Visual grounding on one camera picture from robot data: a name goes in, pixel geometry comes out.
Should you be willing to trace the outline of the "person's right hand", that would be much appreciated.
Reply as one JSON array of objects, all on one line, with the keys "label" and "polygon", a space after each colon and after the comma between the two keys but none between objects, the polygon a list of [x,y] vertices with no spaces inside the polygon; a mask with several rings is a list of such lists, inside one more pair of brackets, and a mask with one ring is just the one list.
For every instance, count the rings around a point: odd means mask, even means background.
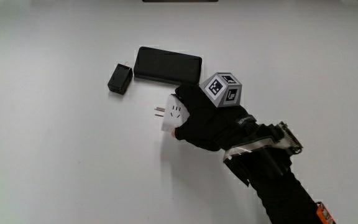
[{"label": "person's right hand", "polygon": [[258,127],[240,105],[241,93],[242,84],[231,73],[215,73],[199,85],[180,85],[174,95],[190,115],[172,136],[208,151],[240,144]]}]

